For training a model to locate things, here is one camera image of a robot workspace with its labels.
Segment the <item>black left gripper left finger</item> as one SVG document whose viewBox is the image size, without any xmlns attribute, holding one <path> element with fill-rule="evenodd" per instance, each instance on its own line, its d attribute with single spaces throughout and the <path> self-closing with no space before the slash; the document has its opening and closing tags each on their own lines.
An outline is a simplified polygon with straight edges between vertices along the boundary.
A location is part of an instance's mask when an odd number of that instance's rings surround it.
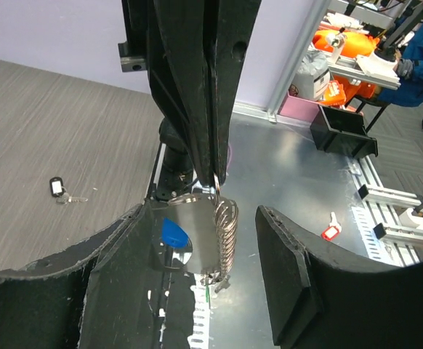
<svg viewBox="0 0 423 349">
<path fill-rule="evenodd" d="M 0 271 L 0 348 L 157 348 L 153 223 L 145 202 L 62 252 Z"/>
</svg>

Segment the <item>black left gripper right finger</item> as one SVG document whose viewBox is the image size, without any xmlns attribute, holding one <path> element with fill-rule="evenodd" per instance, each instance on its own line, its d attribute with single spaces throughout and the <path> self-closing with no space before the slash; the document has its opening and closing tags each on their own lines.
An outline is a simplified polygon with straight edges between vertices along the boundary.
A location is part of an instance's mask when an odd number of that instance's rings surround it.
<svg viewBox="0 0 423 349">
<path fill-rule="evenodd" d="M 423 348 L 423 262 L 360 256 L 259 206 L 257 243 L 279 348 Z"/>
</svg>

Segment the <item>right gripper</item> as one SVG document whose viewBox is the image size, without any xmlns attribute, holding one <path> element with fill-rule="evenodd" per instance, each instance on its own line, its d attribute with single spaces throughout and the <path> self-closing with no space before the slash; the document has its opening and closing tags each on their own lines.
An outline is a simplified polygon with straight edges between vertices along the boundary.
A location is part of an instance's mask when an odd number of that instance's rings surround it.
<svg viewBox="0 0 423 349">
<path fill-rule="evenodd" d="M 153 99 L 184 142 L 203 185 L 226 178 L 230 117 L 260 1 L 122 0 L 123 72 L 148 69 Z"/>
</svg>

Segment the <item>silver key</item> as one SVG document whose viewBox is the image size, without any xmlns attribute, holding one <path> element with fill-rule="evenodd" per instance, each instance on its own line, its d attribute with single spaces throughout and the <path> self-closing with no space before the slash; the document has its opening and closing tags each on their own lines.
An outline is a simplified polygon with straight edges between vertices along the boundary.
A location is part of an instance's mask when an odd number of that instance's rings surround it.
<svg viewBox="0 0 423 349">
<path fill-rule="evenodd" d="M 72 196 L 71 194 L 65 192 L 61 196 L 56 198 L 58 204 L 72 204 L 72 203 L 85 203 L 88 201 L 88 198 Z"/>
</svg>

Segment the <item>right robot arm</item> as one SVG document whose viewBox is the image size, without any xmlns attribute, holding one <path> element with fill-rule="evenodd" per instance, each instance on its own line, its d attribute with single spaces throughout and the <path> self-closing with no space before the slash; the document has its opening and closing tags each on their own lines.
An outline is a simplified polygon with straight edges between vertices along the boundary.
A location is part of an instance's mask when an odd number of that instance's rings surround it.
<svg viewBox="0 0 423 349">
<path fill-rule="evenodd" d="M 145 71 L 163 114 L 159 198 L 226 179 L 230 119 L 258 1 L 123 1 L 123 72 Z"/>
</svg>

